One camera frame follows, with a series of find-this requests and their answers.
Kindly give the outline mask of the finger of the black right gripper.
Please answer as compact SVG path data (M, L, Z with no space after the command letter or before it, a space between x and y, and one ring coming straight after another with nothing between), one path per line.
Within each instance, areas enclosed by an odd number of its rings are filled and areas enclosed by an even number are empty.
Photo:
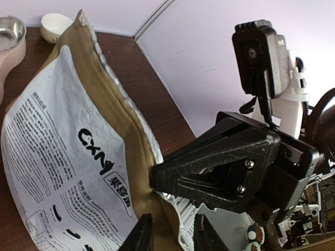
M218 115L217 123L185 147L168 155L164 167L216 167L254 161L267 165L267 128L244 115Z

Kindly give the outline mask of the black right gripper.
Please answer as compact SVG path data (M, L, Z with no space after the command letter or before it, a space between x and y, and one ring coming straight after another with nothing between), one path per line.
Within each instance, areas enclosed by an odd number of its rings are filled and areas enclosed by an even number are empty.
M266 153L266 166L255 166L250 160L216 167L164 167L161 163L153 167L150 185L210 209L246 212L256 222L281 222L297 205L320 154L315 147L269 128Z

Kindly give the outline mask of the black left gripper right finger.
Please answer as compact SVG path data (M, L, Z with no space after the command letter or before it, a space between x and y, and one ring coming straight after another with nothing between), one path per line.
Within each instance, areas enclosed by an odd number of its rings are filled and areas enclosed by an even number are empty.
M229 250L204 214L195 216L193 242L194 251Z

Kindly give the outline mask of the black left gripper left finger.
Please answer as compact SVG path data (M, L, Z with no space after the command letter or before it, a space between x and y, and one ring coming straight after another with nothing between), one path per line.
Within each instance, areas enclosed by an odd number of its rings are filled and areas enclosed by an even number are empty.
M134 226L124 243L123 250L150 251L154 250L152 214L143 214Z

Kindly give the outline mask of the pet food bag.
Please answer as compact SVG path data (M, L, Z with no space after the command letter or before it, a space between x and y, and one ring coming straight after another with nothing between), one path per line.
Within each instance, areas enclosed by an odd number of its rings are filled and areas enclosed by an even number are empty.
M7 108L1 150L38 250L118 250L145 213L155 250L195 249L198 207L150 187L160 146L84 11Z

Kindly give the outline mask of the pink double pet feeder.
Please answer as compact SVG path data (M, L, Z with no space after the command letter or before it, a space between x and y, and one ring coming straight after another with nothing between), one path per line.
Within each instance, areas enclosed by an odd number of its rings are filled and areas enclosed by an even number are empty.
M1 103L4 99L5 80L10 71L20 64L26 55L26 37L15 48L1 52Z

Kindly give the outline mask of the white floral ceramic bowl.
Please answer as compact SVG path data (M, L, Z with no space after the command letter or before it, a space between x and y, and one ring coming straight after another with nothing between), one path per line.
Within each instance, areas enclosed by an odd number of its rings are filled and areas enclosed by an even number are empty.
M40 32L46 42L56 44L64 31L72 24L72 19L59 13L47 13L41 18Z

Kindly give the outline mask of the rear steel feeder bowl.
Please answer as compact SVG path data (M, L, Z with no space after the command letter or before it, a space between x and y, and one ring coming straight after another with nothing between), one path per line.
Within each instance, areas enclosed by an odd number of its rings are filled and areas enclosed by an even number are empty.
M25 39L26 32L26 25L19 18L1 15L1 52L18 46Z

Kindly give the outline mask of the right aluminium frame post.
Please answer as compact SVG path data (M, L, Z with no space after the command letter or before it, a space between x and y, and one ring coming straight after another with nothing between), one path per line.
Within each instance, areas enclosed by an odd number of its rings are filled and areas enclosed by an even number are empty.
M152 24L173 4L176 0L164 0L139 26L134 32L133 38L137 41Z

